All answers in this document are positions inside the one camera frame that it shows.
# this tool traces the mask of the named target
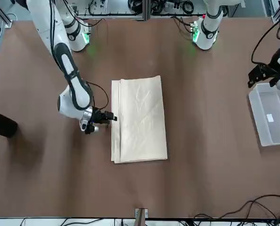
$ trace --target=white label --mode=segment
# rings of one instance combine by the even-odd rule
[[[268,122],[274,122],[272,114],[267,114]]]

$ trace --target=transparent plastic container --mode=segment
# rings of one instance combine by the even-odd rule
[[[262,146],[280,145],[280,90],[257,84],[249,100]]]

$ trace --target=brown mat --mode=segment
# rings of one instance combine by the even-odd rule
[[[152,218],[215,217],[280,194],[280,146],[259,148],[247,103],[251,51],[270,26],[266,18],[224,20],[204,52],[170,19],[101,22],[92,46],[74,54],[81,75],[109,96],[111,80],[161,75],[170,157],[114,165],[111,130],[84,135],[77,120],[58,113],[66,81],[32,23],[14,23],[0,51],[0,113],[21,131],[0,137],[0,217],[121,218],[137,207]],[[256,59],[269,61],[279,46],[270,33]],[[280,212],[280,200],[262,203]],[[255,207],[251,216],[267,215]]]

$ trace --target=beige towel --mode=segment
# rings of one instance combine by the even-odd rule
[[[112,81],[115,163],[167,159],[161,77]]]

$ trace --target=black cylinder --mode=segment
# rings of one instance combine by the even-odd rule
[[[17,130],[17,123],[10,118],[0,114],[0,135],[4,137],[12,137]]]

